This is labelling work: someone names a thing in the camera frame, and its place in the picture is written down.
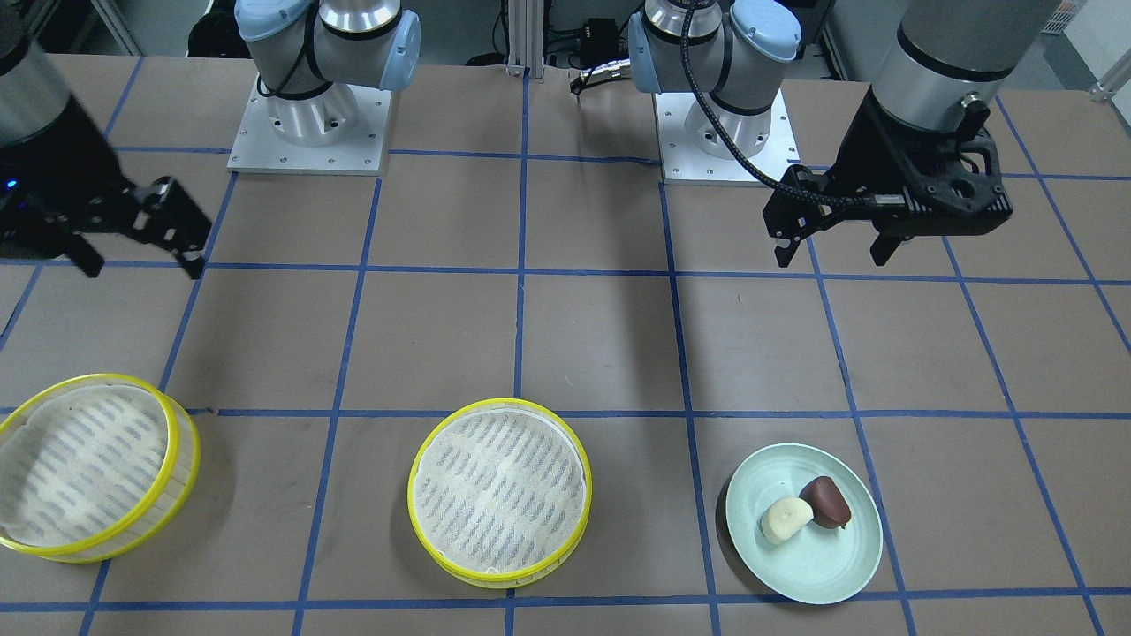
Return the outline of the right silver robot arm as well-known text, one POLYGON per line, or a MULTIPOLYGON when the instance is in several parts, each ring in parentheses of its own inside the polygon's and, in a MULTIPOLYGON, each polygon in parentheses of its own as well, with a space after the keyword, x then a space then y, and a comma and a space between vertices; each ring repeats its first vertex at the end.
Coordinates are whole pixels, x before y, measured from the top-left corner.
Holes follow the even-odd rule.
MULTIPOLYGON (((354 124, 352 86, 407 89, 421 48, 399 1, 239 1, 257 94, 285 141, 320 146, 354 124)), ((133 184, 21 17, 3 7, 3 258, 68 258, 96 277, 93 233, 170 253, 201 277, 213 223, 176 178, 133 184)))

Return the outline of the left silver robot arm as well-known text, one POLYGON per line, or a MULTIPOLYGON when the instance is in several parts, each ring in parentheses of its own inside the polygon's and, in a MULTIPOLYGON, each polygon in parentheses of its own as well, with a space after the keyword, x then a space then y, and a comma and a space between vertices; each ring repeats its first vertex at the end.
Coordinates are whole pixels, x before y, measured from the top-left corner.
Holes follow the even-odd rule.
POLYGON ((991 103, 1053 11, 1051 1, 913 1, 838 148, 834 165, 780 177, 756 166, 802 27, 776 1, 646 1, 627 22, 634 88, 694 98, 699 149, 771 189, 763 209, 780 267, 815 232, 877 230, 884 266, 918 237, 984 235, 1013 217, 986 122, 991 103))

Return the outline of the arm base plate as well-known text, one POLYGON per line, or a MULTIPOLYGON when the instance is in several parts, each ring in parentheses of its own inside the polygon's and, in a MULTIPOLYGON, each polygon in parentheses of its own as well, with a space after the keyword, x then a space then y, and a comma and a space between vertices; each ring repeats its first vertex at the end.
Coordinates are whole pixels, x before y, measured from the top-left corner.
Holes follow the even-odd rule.
MULTIPOLYGON (((663 181, 676 186, 763 186, 734 158, 729 148, 690 93, 653 96, 663 181)), ((800 164, 785 96, 777 93, 769 111, 739 117, 708 102, 725 132, 746 161, 766 177, 779 180, 800 164)))
POLYGON ((307 100, 269 97, 256 80, 227 169, 247 174, 381 177, 397 93, 336 83, 307 100))

